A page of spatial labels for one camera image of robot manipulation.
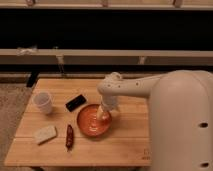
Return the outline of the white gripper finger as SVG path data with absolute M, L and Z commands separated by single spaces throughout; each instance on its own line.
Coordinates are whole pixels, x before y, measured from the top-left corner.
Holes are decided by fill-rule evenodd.
M 106 120 L 108 118 L 108 113 L 102 109 L 101 106 L 97 110 L 97 119 L 100 121 Z

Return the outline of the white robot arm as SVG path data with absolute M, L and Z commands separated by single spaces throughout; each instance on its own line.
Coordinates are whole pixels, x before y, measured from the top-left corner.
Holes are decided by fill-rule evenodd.
M 150 171 L 213 171 L 213 73 L 177 70 L 139 79 L 107 75 L 97 86 L 101 107 L 119 96 L 148 100 Z

